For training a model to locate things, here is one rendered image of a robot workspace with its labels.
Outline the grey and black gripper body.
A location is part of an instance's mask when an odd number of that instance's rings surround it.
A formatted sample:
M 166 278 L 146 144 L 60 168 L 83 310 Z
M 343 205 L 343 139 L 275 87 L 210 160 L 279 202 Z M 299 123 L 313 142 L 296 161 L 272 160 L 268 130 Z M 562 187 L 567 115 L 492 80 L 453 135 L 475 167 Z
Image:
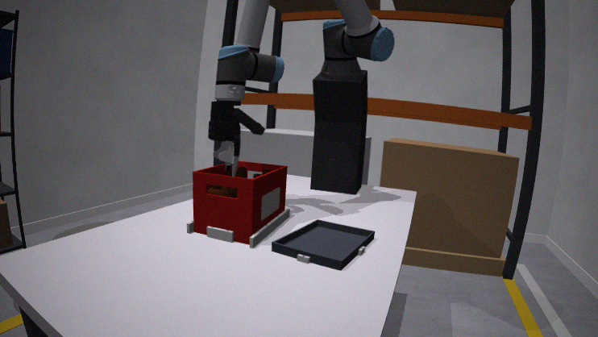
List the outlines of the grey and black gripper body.
M 228 106 L 231 104 L 231 106 Z M 216 107 L 217 106 L 217 107 Z M 240 131 L 240 121 L 233 117 L 234 106 L 241 106 L 240 101 L 211 102 L 208 139 L 233 141 L 236 129 Z M 219 108 L 218 108 L 219 107 Z M 213 121 L 212 121 L 213 120 Z M 213 123 L 211 123 L 213 122 Z M 216 123 L 215 123 L 216 122 Z M 230 122 L 230 123 L 223 123 Z

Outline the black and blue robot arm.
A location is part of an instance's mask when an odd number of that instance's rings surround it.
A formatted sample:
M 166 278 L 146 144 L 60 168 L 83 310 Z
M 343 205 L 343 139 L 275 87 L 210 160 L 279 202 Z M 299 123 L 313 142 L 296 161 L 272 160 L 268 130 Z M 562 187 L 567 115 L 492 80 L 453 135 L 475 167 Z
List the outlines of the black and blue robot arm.
M 325 60 L 321 74 L 331 80 L 356 79 L 362 76 L 357 57 L 387 60 L 394 48 L 394 36 L 371 15 L 365 0 L 334 2 L 344 21 L 323 23 Z M 277 83 L 282 78 L 283 60 L 259 54 L 269 4 L 270 0 L 246 0 L 236 44 L 219 50 L 214 99 L 244 100 L 246 80 Z M 239 108 L 234 109 L 231 115 L 253 134 L 264 133 L 265 128 L 260 123 Z

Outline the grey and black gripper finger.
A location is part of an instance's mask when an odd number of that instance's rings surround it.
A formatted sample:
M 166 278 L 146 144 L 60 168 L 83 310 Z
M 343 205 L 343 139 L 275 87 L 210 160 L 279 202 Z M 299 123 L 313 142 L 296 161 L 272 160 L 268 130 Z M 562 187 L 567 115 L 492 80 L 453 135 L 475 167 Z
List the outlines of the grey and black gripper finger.
M 233 143 L 227 142 L 225 151 L 218 155 L 218 159 L 222 162 L 232 164 L 232 177 L 235 176 L 240 153 L 240 131 L 236 129 L 236 135 L 234 135 Z
M 218 159 L 218 155 L 219 155 L 220 153 L 222 153 L 222 152 L 224 152 L 224 151 L 225 151 L 225 148 L 226 148 L 226 143 L 227 143 L 227 142 L 232 142 L 232 141 L 229 141 L 229 140 L 227 140 L 227 141 L 222 141 L 222 143 L 221 143 L 221 147 L 220 147 L 220 148 L 219 148 L 217 151 L 215 151 L 215 152 L 214 152 L 214 154 L 213 154 L 214 158 Z M 232 143 L 233 143 L 233 142 L 232 142 Z M 228 164 L 228 163 L 226 163 L 226 171 L 230 170 L 230 167 L 231 167 L 231 164 Z

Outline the dark red plastic crate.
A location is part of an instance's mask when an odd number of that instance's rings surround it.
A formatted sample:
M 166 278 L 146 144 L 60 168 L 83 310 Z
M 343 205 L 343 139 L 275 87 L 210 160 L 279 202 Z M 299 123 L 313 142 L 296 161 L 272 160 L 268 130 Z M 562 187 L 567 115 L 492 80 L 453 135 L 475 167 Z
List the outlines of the dark red plastic crate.
M 249 238 L 285 210 L 287 168 L 283 165 L 239 161 L 238 167 L 262 172 L 249 179 L 224 176 L 226 164 L 193 172 L 193 230 L 207 235 L 206 227 L 233 231 L 234 242 Z M 237 198 L 208 194 L 211 185 L 237 189 Z

